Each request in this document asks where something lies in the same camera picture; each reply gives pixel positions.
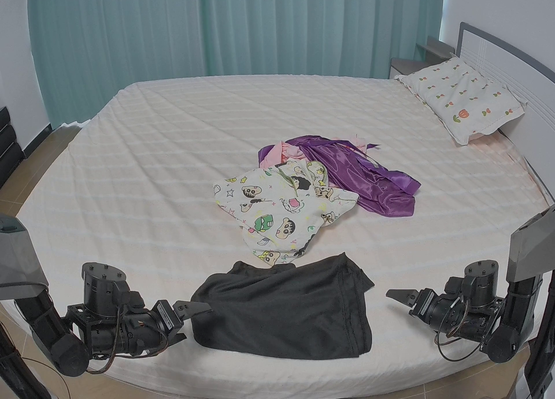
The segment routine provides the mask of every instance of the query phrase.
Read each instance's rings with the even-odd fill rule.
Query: curtain fold
[[[29,0],[52,126],[138,81],[231,74],[385,78],[438,36],[443,0]]]

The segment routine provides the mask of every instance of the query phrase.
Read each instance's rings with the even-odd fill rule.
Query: floral pillow
[[[504,85],[457,57],[395,78],[435,112],[461,145],[524,114],[523,105]]]

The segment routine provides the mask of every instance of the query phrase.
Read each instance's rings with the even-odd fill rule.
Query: nightstand
[[[447,43],[428,36],[426,44],[417,43],[416,46],[425,53],[424,62],[405,58],[392,58],[389,68],[389,78],[398,74],[408,76],[417,70],[427,68],[433,64],[440,64],[454,56],[454,48]]]

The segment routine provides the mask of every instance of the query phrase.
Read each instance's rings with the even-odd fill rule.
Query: white cartoon print garment
[[[255,256],[272,266],[295,260],[320,227],[355,206],[358,194],[330,188],[320,162],[288,160],[214,185],[216,203],[238,220]]]

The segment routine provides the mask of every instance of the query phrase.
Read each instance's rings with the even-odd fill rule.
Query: bed sheet
[[[19,213],[58,311],[82,302],[81,266],[127,273],[147,307],[188,300],[237,260],[264,266],[212,182],[257,166],[260,147],[303,134],[380,146],[371,157],[422,183],[410,218],[355,207],[322,229],[296,265],[345,252],[376,284],[366,293],[372,349],[357,359],[271,359],[204,348],[188,339],[152,359],[116,360],[108,375],[203,398],[325,399],[380,394],[486,360],[444,361],[434,334],[390,288],[442,292],[468,263],[496,259],[504,295],[510,234],[547,206],[510,141],[496,133],[457,146],[437,117],[393,80],[228,76],[135,83],[75,137]],[[537,313],[545,304],[542,289]],[[5,304],[22,322],[13,303]],[[458,342],[452,357],[473,347]]]

